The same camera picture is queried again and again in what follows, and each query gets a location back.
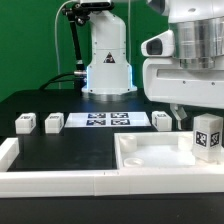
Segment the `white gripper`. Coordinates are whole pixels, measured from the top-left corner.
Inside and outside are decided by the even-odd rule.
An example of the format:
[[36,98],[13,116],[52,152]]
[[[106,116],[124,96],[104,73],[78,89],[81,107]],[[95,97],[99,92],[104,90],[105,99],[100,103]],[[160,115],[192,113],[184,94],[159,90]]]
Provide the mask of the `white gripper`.
[[216,58],[215,67],[207,70],[182,69],[174,58],[147,58],[143,86],[150,101],[171,103],[181,130],[187,117],[182,105],[224,109],[224,56]]

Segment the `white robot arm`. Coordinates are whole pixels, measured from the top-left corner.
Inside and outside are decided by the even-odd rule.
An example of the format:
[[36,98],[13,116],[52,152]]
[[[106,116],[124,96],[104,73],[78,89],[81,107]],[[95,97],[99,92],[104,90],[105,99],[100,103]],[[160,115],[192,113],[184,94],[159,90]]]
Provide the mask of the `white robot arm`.
[[[81,92],[102,101],[134,92],[126,60],[124,22],[113,0],[71,0],[62,12],[71,25],[91,23],[92,61]],[[141,44],[143,87],[151,101],[168,103],[176,119],[185,105],[224,109],[224,0],[147,0],[169,29]]]

